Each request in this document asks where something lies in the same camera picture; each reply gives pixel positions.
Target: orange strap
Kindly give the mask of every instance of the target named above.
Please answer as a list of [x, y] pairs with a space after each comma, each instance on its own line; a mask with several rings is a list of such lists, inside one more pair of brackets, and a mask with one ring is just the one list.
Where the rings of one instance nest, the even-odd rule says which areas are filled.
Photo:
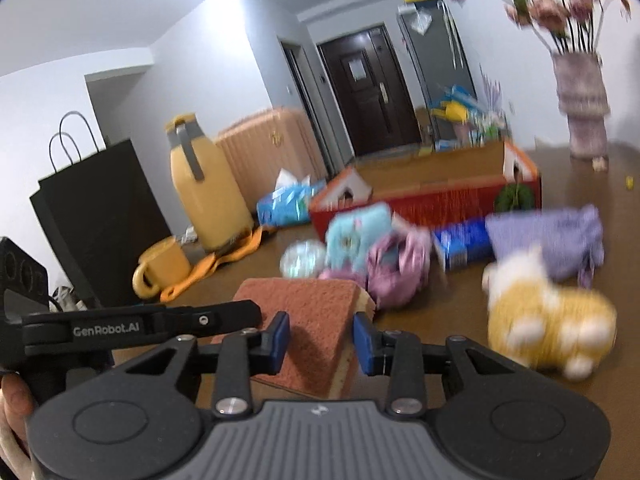
[[270, 235], [276, 231], [270, 226], [260, 226], [253, 232], [249, 232], [246, 236], [238, 239], [233, 243], [231, 252], [220, 255], [220, 252], [211, 253], [201, 259], [191, 270], [190, 275], [183, 282], [168, 286], [160, 294], [160, 301], [167, 303], [173, 301], [187, 290], [194, 283], [204, 280], [216, 272], [216, 269], [223, 264], [237, 262], [245, 256], [255, 253], [260, 247], [263, 235]]

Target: doorway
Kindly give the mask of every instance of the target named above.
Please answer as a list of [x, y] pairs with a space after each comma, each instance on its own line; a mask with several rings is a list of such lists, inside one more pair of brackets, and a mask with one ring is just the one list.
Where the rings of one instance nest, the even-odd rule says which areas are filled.
[[285, 43], [284, 41], [280, 43], [287, 59], [291, 76], [296, 85], [296, 90], [305, 109], [306, 116], [311, 122], [311, 127], [318, 146], [320, 147], [324, 164], [329, 172], [329, 176], [335, 176], [342, 169], [342, 165], [340, 164], [340, 150], [337, 145], [331, 143], [333, 136], [325, 135], [325, 133], [332, 134], [333, 129], [326, 116], [322, 96], [316, 85], [316, 80], [308, 59], [306, 58], [305, 51], [297, 44]]
[[421, 142], [384, 25], [319, 45], [355, 156]]

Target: dark brown door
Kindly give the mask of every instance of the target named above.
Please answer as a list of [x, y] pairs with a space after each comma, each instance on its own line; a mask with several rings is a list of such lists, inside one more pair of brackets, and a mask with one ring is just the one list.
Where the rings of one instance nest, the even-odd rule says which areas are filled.
[[356, 156], [420, 142], [396, 54], [380, 25], [320, 45]]

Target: mug handle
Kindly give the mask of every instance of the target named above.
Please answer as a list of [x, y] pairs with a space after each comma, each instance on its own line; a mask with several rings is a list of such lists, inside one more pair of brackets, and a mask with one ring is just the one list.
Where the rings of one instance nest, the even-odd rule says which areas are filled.
[[131, 280], [131, 285], [133, 286], [133, 291], [141, 300], [148, 300], [149, 298], [154, 297], [158, 292], [160, 292], [160, 286], [153, 283], [151, 286], [148, 286], [145, 282], [145, 272], [148, 268], [148, 264], [140, 264], [138, 268], [133, 273], [133, 279]]

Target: gray ribbed surface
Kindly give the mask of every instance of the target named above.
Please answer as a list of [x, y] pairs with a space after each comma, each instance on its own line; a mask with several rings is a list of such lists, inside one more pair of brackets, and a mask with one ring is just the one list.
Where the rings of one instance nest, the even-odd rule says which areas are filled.
[[[324, 406], [328, 411], [319, 412]], [[426, 429], [380, 415], [371, 401], [265, 403], [217, 426], [168, 480], [468, 480]]]

